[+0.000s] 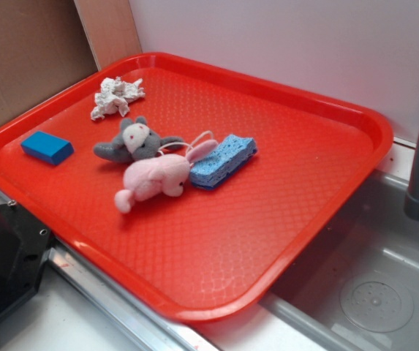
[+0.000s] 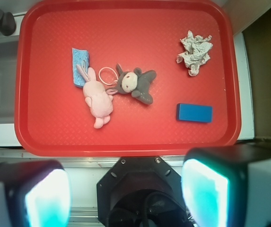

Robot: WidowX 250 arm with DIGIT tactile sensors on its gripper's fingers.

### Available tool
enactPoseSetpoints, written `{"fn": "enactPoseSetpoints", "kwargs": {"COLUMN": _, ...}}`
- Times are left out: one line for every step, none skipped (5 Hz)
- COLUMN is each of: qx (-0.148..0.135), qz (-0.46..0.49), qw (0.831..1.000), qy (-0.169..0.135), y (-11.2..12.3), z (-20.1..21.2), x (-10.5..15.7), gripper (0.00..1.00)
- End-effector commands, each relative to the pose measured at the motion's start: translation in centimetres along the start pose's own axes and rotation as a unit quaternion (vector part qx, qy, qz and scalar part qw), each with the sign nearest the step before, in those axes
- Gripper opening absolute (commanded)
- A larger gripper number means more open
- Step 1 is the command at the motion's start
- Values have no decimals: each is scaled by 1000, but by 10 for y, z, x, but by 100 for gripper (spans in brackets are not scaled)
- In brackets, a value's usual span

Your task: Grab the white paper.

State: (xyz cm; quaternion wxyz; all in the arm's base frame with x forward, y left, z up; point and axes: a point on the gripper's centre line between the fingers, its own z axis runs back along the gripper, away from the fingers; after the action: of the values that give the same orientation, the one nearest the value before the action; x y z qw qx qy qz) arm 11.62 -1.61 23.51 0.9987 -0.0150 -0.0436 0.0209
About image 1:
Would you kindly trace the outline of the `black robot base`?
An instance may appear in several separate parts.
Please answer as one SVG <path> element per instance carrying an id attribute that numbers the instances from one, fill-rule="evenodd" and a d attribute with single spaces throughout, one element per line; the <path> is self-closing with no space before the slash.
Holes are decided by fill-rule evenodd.
<path id="1" fill-rule="evenodd" d="M 52 241 L 22 205 L 0 205 L 0 321 L 37 294 Z"/>

